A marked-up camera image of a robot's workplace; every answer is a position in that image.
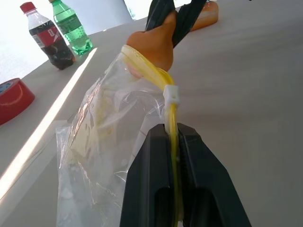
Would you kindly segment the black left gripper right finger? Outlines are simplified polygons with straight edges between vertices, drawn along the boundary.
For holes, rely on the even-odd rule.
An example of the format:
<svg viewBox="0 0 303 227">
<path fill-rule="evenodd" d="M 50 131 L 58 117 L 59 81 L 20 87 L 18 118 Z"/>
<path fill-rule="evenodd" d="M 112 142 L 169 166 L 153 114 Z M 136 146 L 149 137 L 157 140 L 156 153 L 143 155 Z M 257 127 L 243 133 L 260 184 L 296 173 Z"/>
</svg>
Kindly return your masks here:
<svg viewBox="0 0 303 227">
<path fill-rule="evenodd" d="M 194 128 L 178 124 L 183 227 L 252 227 L 228 171 Z"/>
</svg>

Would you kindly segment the red tape roll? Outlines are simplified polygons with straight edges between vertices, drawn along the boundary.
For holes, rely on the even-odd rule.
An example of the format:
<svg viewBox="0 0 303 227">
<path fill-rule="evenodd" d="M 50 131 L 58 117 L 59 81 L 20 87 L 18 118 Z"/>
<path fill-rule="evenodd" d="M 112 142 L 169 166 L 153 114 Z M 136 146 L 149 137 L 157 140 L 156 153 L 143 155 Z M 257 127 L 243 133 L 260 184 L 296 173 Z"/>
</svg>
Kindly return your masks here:
<svg viewBox="0 0 303 227">
<path fill-rule="evenodd" d="M 20 78 L 0 84 L 0 125 L 23 112 L 34 99 L 34 93 Z"/>
</svg>

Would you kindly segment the clear yellow-zip plastic bag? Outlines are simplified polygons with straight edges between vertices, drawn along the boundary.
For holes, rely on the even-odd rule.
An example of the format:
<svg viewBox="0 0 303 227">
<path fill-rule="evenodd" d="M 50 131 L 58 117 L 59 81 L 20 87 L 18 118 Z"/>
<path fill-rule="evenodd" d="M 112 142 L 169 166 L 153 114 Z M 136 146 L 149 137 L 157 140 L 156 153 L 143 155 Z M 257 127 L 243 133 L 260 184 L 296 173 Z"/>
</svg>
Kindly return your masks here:
<svg viewBox="0 0 303 227">
<path fill-rule="evenodd" d="M 175 217 L 180 187 L 177 108 L 172 77 L 125 45 L 86 92 L 70 126 L 58 129 L 56 227 L 119 227 L 128 170 L 150 129 L 170 140 Z"/>
</svg>

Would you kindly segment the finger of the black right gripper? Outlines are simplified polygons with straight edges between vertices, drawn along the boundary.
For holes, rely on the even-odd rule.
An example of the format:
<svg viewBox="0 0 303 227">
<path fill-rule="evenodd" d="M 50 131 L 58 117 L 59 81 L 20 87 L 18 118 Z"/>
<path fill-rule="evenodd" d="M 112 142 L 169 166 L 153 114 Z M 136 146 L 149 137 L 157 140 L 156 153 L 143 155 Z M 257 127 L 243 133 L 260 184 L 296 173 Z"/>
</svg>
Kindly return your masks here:
<svg viewBox="0 0 303 227">
<path fill-rule="evenodd" d="M 174 10 L 174 0 L 152 0 L 145 31 L 150 31 L 161 26 L 167 15 Z"/>
<path fill-rule="evenodd" d="M 172 37 L 174 48 L 190 32 L 205 3 L 206 0 L 191 0 L 189 4 L 181 6 L 177 13 L 176 27 Z"/>
</svg>

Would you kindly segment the green soda bottle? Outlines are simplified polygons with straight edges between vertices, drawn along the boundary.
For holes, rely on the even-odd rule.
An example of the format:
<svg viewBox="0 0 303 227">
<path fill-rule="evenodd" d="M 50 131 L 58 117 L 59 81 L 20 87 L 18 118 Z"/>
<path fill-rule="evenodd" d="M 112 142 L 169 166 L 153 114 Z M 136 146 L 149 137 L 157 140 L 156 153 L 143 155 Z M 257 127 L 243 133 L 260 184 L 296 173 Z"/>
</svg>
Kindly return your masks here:
<svg viewBox="0 0 303 227">
<path fill-rule="evenodd" d="M 53 19 L 77 55 L 89 52 L 93 44 L 75 11 L 62 0 L 48 0 L 53 8 Z"/>
</svg>

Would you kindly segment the red-label cola bottle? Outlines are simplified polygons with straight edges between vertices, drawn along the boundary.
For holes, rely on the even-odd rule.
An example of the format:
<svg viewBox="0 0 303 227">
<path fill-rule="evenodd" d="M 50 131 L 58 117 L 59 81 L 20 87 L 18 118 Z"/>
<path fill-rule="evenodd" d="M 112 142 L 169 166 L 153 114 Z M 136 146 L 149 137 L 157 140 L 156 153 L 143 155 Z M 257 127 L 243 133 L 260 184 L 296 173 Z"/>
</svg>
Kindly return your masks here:
<svg viewBox="0 0 303 227">
<path fill-rule="evenodd" d="M 32 2 L 25 2 L 20 8 L 27 16 L 30 35 L 46 54 L 50 63 L 59 70 L 73 65 L 75 57 L 55 23 L 41 15 Z"/>
</svg>

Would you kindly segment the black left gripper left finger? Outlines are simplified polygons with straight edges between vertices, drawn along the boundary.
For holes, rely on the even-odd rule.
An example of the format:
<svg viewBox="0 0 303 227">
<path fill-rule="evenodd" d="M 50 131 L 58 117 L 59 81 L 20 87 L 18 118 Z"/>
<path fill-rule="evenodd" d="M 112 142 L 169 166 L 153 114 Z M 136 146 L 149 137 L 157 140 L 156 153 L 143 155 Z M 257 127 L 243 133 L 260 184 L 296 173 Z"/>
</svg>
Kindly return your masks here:
<svg viewBox="0 0 303 227">
<path fill-rule="evenodd" d="M 170 140 L 158 124 L 128 170 L 119 227 L 172 227 L 174 208 Z"/>
</svg>

